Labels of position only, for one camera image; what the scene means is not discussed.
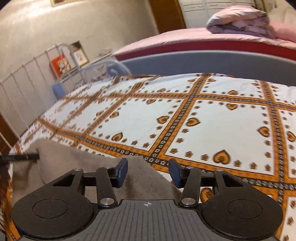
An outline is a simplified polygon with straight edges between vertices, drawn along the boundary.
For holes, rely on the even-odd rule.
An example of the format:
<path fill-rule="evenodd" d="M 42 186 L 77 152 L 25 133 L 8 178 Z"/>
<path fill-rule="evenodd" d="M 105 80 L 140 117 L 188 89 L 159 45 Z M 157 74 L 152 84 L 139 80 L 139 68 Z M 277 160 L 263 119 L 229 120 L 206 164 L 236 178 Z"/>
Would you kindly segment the orange heart patterned bedsheet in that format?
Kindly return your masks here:
<path fill-rule="evenodd" d="M 295 85 L 215 73 L 109 77 L 57 101 L 11 154 L 46 138 L 92 154 L 225 169 L 279 202 L 295 240 Z"/>

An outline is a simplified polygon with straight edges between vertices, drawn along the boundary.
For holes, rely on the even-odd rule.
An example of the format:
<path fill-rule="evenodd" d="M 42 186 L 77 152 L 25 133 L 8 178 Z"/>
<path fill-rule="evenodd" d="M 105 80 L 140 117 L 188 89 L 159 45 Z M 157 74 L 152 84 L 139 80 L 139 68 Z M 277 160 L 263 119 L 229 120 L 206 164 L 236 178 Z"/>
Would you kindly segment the blue box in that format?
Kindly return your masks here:
<path fill-rule="evenodd" d="M 63 85 L 60 82 L 53 84 L 52 90 L 57 100 L 61 99 L 66 95 L 66 92 L 63 89 Z"/>

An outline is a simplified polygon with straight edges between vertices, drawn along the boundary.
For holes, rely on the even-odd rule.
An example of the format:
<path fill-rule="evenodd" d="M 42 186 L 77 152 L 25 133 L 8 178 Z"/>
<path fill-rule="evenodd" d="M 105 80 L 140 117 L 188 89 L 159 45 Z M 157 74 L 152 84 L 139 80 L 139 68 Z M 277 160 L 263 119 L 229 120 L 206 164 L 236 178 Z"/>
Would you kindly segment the red cartoon box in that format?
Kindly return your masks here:
<path fill-rule="evenodd" d="M 55 79 L 63 77 L 70 69 L 71 66 L 65 56 L 65 54 L 52 59 L 49 64 Z"/>

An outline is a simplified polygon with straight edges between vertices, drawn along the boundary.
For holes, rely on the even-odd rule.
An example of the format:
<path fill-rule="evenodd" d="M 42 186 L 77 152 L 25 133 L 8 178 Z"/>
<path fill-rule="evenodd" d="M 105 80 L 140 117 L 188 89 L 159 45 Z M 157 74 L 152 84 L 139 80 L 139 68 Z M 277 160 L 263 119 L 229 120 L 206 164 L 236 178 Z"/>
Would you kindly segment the framed picture on cabinet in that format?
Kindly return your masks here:
<path fill-rule="evenodd" d="M 89 59 L 85 54 L 83 47 L 79 41 L 74 42 L 70 45 L 71 51 L 76 59 L 78 65 L 81 67 L 87 63 L 89 63 Z"/>

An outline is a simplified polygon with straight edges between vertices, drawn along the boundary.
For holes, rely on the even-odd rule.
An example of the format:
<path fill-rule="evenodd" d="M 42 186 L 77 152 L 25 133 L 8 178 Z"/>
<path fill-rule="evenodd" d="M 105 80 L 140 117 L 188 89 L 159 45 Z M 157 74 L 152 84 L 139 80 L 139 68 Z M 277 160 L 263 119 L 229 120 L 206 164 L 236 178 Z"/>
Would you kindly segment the large pink bed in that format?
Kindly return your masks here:
<path fill-rule="evenodd" d="M 295 85 L 295 34 L 287 41 L 180 29 L 126 45 L 112 57 L 133 74 L 209 72 Z"/>

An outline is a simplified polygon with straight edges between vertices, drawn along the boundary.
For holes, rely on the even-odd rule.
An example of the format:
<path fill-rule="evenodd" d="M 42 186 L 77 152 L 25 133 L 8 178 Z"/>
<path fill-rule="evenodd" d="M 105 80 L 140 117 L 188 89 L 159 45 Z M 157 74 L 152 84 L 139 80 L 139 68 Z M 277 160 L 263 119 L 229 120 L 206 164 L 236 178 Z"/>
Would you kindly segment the brown wooden door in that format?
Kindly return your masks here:
<path fill-rule="evenodd" d="M 178 0 L 149 0 L 149 5 L 159 33 L 186 28 Z"/>

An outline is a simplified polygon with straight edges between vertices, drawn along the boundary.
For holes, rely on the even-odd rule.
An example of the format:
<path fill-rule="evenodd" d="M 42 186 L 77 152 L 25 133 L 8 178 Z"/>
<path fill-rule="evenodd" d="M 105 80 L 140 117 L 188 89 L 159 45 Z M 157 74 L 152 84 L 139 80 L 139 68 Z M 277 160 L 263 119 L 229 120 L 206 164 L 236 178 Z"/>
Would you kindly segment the white sliding wardrobe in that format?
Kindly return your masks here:
<path fill-rule="evenodd" d="M 179 5 L 187 28 L 205 27 L 210 17 L 230 6 L 252 6 L 266 11 L 264 1 L 254 0 L 180 0 Z"/>

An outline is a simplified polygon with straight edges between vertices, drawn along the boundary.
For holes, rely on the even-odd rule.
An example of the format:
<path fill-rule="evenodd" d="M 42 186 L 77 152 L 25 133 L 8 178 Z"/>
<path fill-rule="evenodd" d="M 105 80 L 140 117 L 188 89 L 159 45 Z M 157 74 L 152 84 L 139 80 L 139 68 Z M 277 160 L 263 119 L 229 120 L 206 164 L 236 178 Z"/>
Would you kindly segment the folded pink quilt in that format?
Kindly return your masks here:
<path fill-rule="evenodd" d="M 230 6 L 215 13 L 206 24 L 214 34 L 246 34 L 275 38 L 266 12 L 252 6 Z"/>

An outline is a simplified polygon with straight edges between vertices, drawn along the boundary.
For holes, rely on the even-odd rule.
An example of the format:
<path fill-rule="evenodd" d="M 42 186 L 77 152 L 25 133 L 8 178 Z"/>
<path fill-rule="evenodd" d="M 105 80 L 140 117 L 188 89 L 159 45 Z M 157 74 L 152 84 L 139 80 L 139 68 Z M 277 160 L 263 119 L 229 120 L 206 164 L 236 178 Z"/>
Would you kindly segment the pink pillow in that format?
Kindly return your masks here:
<path fill-rule="evenodd" d="M 276 38 L 296 43 L 296 29 L 294 26 L 277 22 L 271 22 L 270 26 Z"/>

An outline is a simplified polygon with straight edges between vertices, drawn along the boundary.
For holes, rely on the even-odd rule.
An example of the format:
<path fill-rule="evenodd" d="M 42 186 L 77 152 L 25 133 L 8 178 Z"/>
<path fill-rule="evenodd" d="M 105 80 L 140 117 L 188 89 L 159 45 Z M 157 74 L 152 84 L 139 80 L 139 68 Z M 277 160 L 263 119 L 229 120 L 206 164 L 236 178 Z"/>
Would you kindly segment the white metal daybed frame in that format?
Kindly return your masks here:
<path fill-rule="evenodd" d="M 78 65 L 70 45 L 61 43 L 46 49 L 31 60 L 21 64 L 7 78 L 1 80 L 1 153 L 7 154 L 31 124 L 56 101 L 52 85 L 55 79 L 50 61 L 65 54 Z M 106 60 L 106 76 L 129 75 L 131 71 L 115 59 Z"/>

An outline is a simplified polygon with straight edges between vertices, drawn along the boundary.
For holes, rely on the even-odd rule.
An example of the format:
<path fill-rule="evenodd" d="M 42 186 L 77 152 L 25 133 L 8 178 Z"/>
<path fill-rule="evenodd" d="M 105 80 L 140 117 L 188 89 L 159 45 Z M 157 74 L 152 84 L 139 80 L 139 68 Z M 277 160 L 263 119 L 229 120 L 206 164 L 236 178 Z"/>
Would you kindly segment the wall wedding photo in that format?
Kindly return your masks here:
<path fill-rule="evenodd" d="M 63 4 L 68 4 L 68 3 L 72 3 L 74 2 L 75 0 L 50 0 L 51 2 L 51 5 L 53 7 L 56 7 L 56 6 L 61 6 Z"/>

